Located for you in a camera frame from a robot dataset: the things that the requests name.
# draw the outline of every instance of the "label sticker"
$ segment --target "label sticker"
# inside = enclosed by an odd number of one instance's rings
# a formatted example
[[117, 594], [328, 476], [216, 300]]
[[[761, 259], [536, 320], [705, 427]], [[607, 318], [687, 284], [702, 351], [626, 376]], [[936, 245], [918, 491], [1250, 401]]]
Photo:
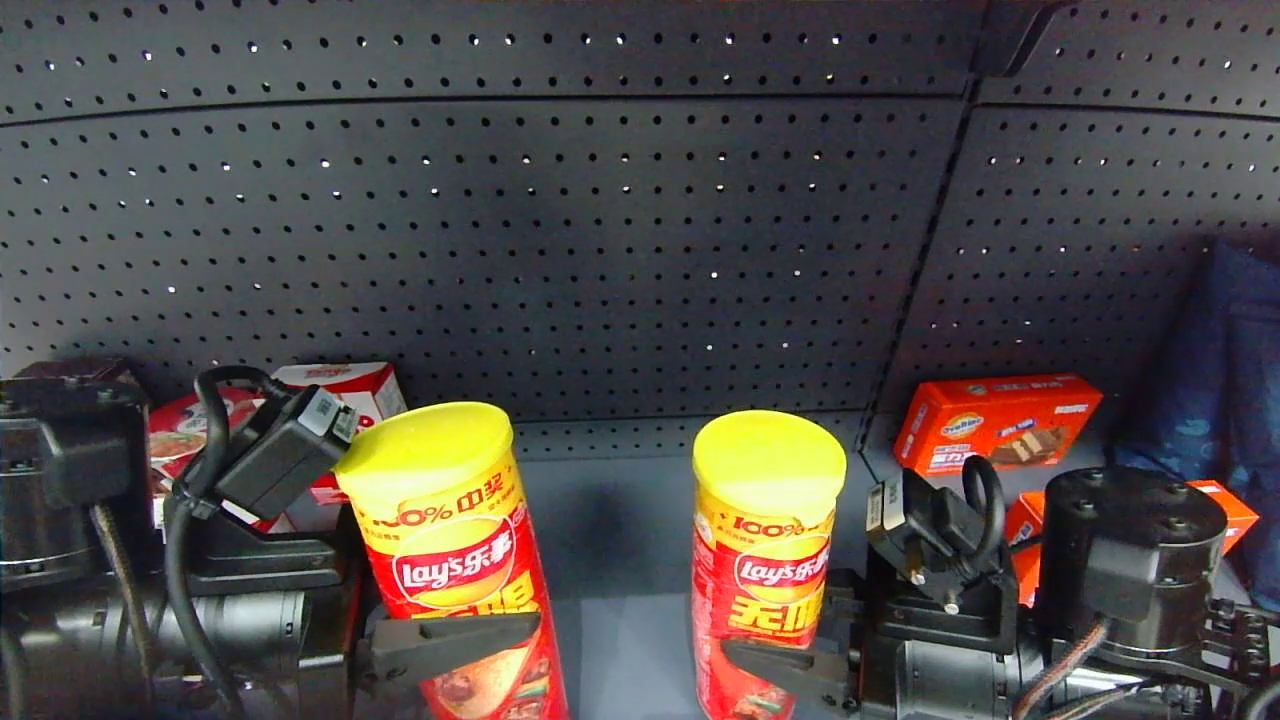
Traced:
[[902, 501], [902, 478], [893, 478], [884, 483], [884, 529], [906, 523], [906, 507]]
[[351, 407], [343, 407], [342, 411], [338, 413], [338, 421], [333, 424], [333, 434], [351, 442], [351, 438], [356, 437], [357, 423], [358, 416], [356, 415], [356, 411]]
[[307, 409], [298, 415], [298, 424], [311, 430], [316, 437], [324, 437], [333, 424], [334, 415], [342, 410], [342, 402], [324, 388], [317, 388], [307, 402]]
[[884, 486], [876, 486], [867, 496], [867, 532], [878, 530], [884, 516]]

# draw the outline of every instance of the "red chip can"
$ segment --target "red chip can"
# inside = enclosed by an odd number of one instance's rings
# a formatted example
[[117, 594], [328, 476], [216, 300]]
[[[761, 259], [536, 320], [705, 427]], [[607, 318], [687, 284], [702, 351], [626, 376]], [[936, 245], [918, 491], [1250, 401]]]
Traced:
[[550, 597], [507, 414], [449, 402], [384, 420], [334, 474], [392, 618], [541, 612], [534, 635], [422, 683], [439, 720], [566, 720]]
[[748, 410], [694, 441], [694, 667], [710, 720], [787, 720], [795, 700], [724, 656], [726, 638], [805, 648], [822, 610], [846, 456], [820, 427]]

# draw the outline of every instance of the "black metal bracket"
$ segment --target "black metal bracket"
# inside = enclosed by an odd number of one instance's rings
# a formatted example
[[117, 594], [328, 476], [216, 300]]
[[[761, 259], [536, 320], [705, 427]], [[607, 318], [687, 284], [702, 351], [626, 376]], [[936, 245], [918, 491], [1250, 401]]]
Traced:
[[372, 694], [413, 688], [527, 641], [540, 623], [540, 612], [379, 620], [357, 648], [362, 687]]
[[1014, 77], [1036, 50], [1053, 14], [1075, 0], [991, 0], [972, 70], [983, 77]]
[[328, 533], [269, 536], [227, 512], [191, 528], [191, 593], [236, 594], [306, 589], [342, 583], [349, 559], [362, 553], [349, 509]]

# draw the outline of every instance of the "perforated metal panel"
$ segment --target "perforated metal panel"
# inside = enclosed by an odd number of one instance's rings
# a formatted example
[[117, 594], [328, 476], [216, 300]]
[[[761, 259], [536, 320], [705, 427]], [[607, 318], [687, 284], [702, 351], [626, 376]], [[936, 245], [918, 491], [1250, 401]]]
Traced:
[[0, 120], [421, 96], [959, 94], [977, 3], [5, 3]]
[[984, 102], [1280, 115], [1274, 0], [1085, 1], [1060, 10], [1016, 77]]
[[1121, 392], [1208, 238], [1277, 227], [1277, 122], [978, 109], [881, 407], [923, 379], [1065, 369]]
[[521, 419], [864, 407], [959, 101], [265, 106], [0, 129], [4, 364], [387, 357]]

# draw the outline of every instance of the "wafer box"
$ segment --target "wafer box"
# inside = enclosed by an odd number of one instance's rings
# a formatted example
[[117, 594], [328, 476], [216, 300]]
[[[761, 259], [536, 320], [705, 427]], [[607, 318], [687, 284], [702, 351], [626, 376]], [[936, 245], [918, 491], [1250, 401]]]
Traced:
[[920, 383], [893, 456], [922, 475], [959, 473], [970, 455], [996, 468], [1053, 465], [1101, 400], [1075, 373]]

